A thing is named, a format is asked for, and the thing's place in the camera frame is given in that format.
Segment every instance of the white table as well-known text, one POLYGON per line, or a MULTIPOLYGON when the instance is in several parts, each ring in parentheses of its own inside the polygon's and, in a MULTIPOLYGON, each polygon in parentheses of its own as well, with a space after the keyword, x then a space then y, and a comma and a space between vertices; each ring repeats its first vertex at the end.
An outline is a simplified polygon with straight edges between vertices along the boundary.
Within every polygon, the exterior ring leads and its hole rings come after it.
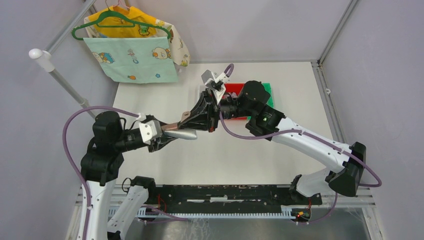
MULTIPOLYGON (((205 70, 221 73, 227 63, 190 64, 178 83, 120 83, 113 106, 133 113, 154 115, 174 123, 198 99, 205 70)), ((249 80, 270 83, 274 107, 298 124, 332 138, 310 62, 236 63, 231 83, 249 80)), ((127 127, 134 121, 126 117, 127 127)), ((251 136, 246 121, 227 120, 235 133, 251 136)), ((145 176, 157 184, 257 185, 289 184, 298 174, 323 169, 297 150, 267 140, 242 140, 228 135, 221 124, 215 132, 197 132, 197 140, 177 139, 149 153, 141 148, 124 153, 117 183, 125 177, 145 176)))

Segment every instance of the white wall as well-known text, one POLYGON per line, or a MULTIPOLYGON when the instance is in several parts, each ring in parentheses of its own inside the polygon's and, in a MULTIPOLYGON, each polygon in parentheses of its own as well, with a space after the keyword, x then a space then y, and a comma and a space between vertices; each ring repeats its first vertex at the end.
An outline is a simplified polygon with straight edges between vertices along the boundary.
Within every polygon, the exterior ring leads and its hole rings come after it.
MULTIPOLYGON (((131 0, 175 25, 200 62, 299 61, 320 57, 349 0, 131 0)), ((109 0, 108 5, 116 4, 109 0)), ((97 10, 105 2, 96 2, 97 10)))
MULTIPOLYGON (((80 106, 28 56, 45 48, 81 0, 4 1, 0 10, 0 238, 64 239, 79 179, 62 147, 62 128, 80 106)), ((83 42, 69 37, 52 62, 92 105, 111 105, 117 84, 83 42)), ((78 162, 93 119, 76 118, 68 136, 78 162)))
POLYGON ((423 13, 422 0, 360 1, 324 62, 347 139, 383 181, 373 195, 388 240, 424 235, 423 13))

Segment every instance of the yellow shirt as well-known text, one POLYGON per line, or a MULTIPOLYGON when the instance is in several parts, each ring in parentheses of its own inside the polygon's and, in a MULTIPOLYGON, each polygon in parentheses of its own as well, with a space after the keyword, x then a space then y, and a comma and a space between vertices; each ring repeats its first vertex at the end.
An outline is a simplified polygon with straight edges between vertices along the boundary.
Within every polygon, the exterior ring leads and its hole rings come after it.
MULTIPOLYGON (((129 11, 119 6, 109 7, 110 10, 123 14, 125 17, 151 25, 156 25, 156 18, 147 15, 136 7, 130 7, 129 11)), ((99 11, 91 16, 88 16, 90 22, 94 22, 99 18, 99 15, 108 9, 99 11)), ((100 26, 120 26, 120 25, 133 25, 130 22, 126 22, 118 17, 107 17, 99 23, 100 26)), ((101 34, 109 38, 148 38, 156 34, 156 28, 147 27, 142 25, 135 25, 135 27, 98 27, 93 25, 94 28, 101 34)))

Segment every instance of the light green towel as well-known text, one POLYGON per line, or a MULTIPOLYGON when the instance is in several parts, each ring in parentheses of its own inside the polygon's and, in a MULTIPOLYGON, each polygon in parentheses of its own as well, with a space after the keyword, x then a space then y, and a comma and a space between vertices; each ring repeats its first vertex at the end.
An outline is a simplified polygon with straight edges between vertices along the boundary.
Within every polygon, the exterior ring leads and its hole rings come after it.
POLYGON ((178 81, 166 37, 84 38, 104 73, 121 83, 178 81))

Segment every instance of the baby clothes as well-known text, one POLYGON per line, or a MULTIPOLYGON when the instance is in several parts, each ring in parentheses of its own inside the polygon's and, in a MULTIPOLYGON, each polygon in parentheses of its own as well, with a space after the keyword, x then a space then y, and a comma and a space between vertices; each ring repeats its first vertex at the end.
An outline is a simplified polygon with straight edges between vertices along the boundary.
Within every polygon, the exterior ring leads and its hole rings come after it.
MULTIPOLYGON (((157 25, 167 29, 171 38, 168 40, 169 43, 169 51, 171 53, 171 58, 173 62, 177 65, 186 67, 190 63, 190 53, 187 49, 187 46, 184 44, 181 39, 180 34, 174 25, 164 22, 162 20, 156 19, 146 13, 142 12, 136 7, 130 7, 129 10, 125 10, 119 6, 110 7, 110 10, 119 12, 126 16, 127 18, 147 23, 151 25, 157 25)), ((96 14, 88 16, 84 19, 84 23, 89 23, 97 20, 99 18, 100 13, 108 11, 108 9, 104 9, 96 14)), ((118 17, 107 17, 105 18, 99 25, 132 25, 132 23, 128 23, 123 21, 118 17)), ((91 25, 85 28, 89 38, 147 38, 147 37, 167 37, 168 34, 165 31, 160 29, 156 29, 154 27, 144 27, 140 25, 136 25, 135 27, 98 27, 97 25, 91 25)))
POLYGON ((174 83, 177 73, 166 37, 84 38, 104 73, 121 83, 174 83))

